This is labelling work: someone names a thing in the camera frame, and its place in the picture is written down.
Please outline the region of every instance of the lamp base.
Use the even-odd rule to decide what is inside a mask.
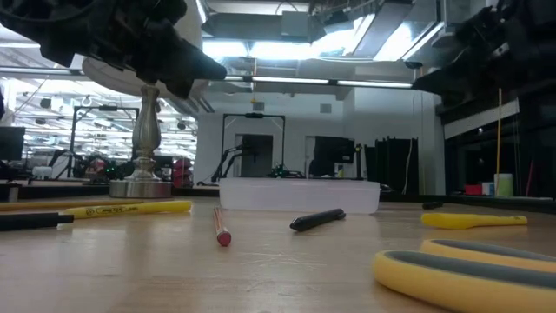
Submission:
[[[152,181],[111,181],[110,196],[117,198],[160,199],[172,197],[172,183]]]

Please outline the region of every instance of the doorway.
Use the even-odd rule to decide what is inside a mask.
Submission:
[[[274,146],[272,135],[237,135],[235,140],[245,147],[235,164],[235,176],[266,177],[270,174]]]

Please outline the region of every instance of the table surface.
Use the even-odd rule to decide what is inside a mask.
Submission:
[[[522,213],[529,226],[435,230],[415,203],[381,203],[373,216],[304,233],[296,212],[224,210],[229,247],[215,240],[217,199],[190,214],[79,220],[0,234],[2,312],[442,312],[375,283],[381,250],[424,239],[494,243],[556,256],[556,216]],[[516,214],[461,205],[438,212]]]

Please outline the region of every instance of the black pen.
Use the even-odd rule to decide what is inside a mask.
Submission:
[[[60,223],[73,223],[73,216],[58,213],[0,215],[0,231],[56,227]]]
[[[346,217],[346,213],[344,213],[342,209],[328,210],[321,213],[297,217],[289,225],[289,228],[297,231],[305,231],[324,223],[341,220],[344,217]]]

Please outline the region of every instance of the door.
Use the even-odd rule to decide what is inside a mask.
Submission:
[[[266,177],[272,170],[273,137],[243,135],[241,177]]]

